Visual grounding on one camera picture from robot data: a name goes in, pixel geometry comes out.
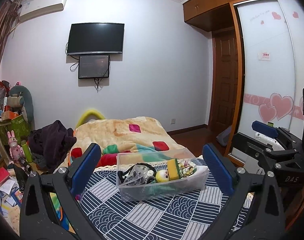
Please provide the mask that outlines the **floral silk scarf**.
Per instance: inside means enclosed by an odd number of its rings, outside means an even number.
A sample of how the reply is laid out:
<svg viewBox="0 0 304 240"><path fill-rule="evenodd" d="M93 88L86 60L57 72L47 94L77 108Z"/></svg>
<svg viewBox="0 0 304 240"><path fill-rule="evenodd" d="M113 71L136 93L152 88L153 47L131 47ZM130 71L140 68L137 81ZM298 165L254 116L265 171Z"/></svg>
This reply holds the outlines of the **floral silk scarf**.
<svg viewBox="0 0 304 240"><path fill-rule="evenodd" d="M190 177L197 171L196 164L189 159L179 159L178 168L181 178Z"/></svg>

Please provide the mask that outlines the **cream bag with black strap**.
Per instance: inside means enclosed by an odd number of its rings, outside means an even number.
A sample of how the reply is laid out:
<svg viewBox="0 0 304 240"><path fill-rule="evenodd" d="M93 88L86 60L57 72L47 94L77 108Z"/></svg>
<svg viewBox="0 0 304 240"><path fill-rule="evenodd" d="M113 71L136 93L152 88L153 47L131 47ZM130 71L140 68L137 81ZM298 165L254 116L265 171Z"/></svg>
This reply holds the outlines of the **cream bag with black strap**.
<svg viewBox="0 0 304 240"><path fill-rule="evenodd" d="M156 182L156 169L147 163L137 163L126 171L118 171L117 176L121 185L136 186L147 185Z"/></svg>

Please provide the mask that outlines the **yellow green sponge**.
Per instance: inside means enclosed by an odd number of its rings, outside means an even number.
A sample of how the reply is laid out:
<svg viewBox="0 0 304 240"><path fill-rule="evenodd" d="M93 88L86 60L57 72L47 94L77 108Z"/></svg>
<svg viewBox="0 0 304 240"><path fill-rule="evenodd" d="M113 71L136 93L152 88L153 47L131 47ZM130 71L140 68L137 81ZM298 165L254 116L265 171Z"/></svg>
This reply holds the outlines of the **yellow green sponge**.
<svg viewBox="0 0 304 240"><path fill-rule="evenodd" d="M170 159L167 161L167 170L170 181L181 178L177 159Z"/></svg>

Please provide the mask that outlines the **yellow felt ball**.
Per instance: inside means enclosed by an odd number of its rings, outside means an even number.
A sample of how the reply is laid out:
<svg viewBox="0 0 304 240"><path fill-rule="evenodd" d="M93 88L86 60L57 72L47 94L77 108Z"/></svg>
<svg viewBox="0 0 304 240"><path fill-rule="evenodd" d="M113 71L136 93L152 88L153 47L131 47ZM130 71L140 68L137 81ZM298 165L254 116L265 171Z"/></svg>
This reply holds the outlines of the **yellow felt ball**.
<svg viewBox="0 0 304 240"><path fill-rule="evenodd" d="M165 183L165 182L169 181L168 170L157 171L155 178L158 183Z"/></svg>

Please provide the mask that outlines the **brown wooden door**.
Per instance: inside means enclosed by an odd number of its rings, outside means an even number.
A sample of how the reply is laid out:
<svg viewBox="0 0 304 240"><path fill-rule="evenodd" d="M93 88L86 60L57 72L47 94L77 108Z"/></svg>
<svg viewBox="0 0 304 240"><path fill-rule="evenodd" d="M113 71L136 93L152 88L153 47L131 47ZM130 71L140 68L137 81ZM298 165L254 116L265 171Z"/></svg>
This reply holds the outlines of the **brown wooden door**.
<svg viewBox="0 0 304 240"><path fill-rule="evenodd" d="M237 95L237 44L233 27L213 33L213 89L209 129L216 137L233 123Z"/></svg>

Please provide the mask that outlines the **green bottle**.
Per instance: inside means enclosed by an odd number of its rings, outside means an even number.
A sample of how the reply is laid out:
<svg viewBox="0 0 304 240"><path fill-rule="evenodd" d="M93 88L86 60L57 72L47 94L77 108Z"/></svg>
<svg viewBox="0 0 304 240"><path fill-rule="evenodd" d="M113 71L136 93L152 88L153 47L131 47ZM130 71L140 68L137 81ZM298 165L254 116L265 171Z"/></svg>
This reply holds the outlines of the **green bottle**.
<svg viewBox="0 0 304 240"><path fill-rule="evenodd" d="M27 141L22 140L21 141L21 147L23 149L24 155L25 155L25 159L28 163L32 163L33 159L32 159L32 154L31 154L31 150L29 149L29 146L27 144Z"/></svg>

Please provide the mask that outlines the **pink rabbit figure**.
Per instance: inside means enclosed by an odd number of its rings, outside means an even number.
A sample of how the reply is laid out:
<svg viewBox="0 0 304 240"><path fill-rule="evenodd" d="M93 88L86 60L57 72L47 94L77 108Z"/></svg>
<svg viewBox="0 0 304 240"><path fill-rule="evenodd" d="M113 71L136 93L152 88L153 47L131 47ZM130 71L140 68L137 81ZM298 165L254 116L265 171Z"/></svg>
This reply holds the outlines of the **pink rabbit figure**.
<svg viewBox="0 0 304 240"><path fill-rule="evenodd" d="M10 157L13 161L15 161L16 163L19 163L20 158L23 158L25 156L23 149L18 144L13 130L8 131L7 135L8 135L8 145L9 145Z"/></svg>

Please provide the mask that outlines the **white wardrobe sliding door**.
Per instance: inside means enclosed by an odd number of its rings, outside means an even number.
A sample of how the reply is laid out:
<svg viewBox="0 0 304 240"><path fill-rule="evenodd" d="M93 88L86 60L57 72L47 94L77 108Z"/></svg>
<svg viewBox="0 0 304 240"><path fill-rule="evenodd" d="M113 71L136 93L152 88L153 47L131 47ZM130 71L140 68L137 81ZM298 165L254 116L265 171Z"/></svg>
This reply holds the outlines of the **white wardrobe sliding door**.
<svg viewBox="0 0 304 240"><path fill-rule="evenodd" d="M304 11L296 0L236 5L245 62L238 132L251 137L254 121L303 136Z"/></svg>

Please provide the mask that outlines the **green storage box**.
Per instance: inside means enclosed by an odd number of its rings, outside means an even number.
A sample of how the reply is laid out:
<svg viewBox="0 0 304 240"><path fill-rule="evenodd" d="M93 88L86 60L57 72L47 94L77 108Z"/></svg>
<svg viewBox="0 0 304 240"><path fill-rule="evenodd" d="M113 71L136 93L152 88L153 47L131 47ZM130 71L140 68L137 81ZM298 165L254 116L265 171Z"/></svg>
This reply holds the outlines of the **green storage box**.
<svg viewBox="0 0 304 240"><path fill-rule="evenodd" d="M21 138L27 139L31 132L31 126L26 122L22 115L13 120L0 121L0 139L3 145L8 145L7 132L14 131L18 144L21 144Z"/></svg>

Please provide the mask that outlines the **clear plastic storage box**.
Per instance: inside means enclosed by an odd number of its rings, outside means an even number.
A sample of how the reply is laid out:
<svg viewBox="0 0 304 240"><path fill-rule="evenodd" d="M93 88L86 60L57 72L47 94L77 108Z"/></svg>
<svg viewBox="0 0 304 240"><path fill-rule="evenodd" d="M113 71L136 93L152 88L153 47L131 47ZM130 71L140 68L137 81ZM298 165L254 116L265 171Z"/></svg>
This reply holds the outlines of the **clear plastic storage box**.
<svg viewBox="0 0 304 240"><path fill-rule="evenodd" d="M187 148L117 155L116 184L125 202L203 190L209 169Z"/></svg>

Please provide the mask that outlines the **colourful fleece blanket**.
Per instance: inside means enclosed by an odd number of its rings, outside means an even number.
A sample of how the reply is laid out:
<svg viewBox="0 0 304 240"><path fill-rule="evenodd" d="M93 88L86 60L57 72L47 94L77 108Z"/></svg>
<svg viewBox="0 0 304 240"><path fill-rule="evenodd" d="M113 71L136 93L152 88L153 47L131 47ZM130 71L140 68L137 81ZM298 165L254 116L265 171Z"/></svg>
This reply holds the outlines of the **colourful fleece blanket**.
<svg viewBox="0 0 304 240"><path fill-rule="evenodd" d="M98 144L101 160L97 168L116 166L120 153L159 152L185 148L178 144L154 118L139 116L118 120L93 120L74 131L75 148L85 152L92 144Z"/></svg>

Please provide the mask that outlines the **striped brown curtain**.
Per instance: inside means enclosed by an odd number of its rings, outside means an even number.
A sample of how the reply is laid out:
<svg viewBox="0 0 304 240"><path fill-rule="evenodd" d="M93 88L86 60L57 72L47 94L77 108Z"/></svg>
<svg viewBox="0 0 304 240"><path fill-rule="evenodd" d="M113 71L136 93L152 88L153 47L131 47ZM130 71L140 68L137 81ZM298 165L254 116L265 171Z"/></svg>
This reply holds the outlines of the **striped brown curtain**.
<svg viewBox="0 0 304 240"><path fill-rule="evenodd" d="M20 5L21 0L6 0L0 7L0 64L10 30L18 18Z"/></svg>

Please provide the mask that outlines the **white air conditioner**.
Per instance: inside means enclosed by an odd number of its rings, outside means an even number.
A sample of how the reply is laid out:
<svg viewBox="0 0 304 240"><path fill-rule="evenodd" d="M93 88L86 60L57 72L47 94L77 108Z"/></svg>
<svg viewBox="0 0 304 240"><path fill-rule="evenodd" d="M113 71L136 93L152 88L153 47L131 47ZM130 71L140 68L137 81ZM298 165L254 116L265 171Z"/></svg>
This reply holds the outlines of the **white air conditioner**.
<svg viewBox="0 0 304 240"><path fill-rule="evenodd" d="M63 11L67 0L33 0L22 5L19 22Z"/></svg>

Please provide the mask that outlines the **small black wall monitor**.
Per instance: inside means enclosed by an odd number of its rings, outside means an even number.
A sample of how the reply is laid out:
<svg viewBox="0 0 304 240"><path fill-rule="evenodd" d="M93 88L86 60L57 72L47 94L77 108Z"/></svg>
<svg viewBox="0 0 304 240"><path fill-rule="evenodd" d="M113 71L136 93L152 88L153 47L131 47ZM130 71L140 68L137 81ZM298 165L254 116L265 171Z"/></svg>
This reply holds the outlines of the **small black wall monitor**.
<svg viewBox="0 0 304 240"><path fill-rule="evenodd" d="M78 79L108 78L110 74L109 55L84 55L79 58Z"/></svg>

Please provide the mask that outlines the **black wall television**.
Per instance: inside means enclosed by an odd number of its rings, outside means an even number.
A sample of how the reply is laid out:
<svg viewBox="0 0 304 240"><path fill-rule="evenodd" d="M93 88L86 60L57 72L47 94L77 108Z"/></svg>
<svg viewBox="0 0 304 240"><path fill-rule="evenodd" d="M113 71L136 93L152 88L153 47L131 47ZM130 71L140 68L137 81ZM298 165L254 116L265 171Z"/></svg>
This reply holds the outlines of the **black wall television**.
<svg viewBox="0 0 304 240"><path fill-rule="evenodd" d="M123 23L74 23L67 42L67 55L121 54Z"/></svg>

